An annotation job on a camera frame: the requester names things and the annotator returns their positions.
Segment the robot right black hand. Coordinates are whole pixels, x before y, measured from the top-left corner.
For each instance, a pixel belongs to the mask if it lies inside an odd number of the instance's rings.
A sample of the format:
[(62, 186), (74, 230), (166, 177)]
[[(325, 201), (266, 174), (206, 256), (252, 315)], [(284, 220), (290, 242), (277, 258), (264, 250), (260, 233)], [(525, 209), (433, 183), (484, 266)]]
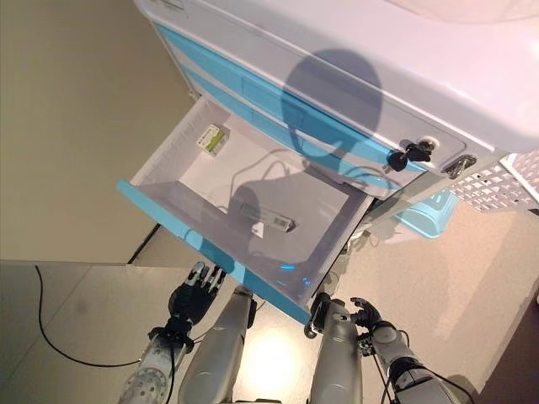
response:
[(360, 297), (352, 297), (350, 301), (359, 310), (350, 315), (350, 321), (355, 325), (371, 330), (382, 320), (379, 311), (368, 301)]

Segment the robot left black hand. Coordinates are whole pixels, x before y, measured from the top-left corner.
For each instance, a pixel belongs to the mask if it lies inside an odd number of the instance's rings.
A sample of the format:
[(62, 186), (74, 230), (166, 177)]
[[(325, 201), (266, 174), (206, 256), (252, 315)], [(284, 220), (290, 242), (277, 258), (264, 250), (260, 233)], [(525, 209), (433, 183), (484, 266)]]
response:
[(218, 265), (210, 269), (204, 262), (196, 262), (184, 282), (171, 294), (169, 314), (193, 325), (198, 324), (208, 312), (226, 275)]

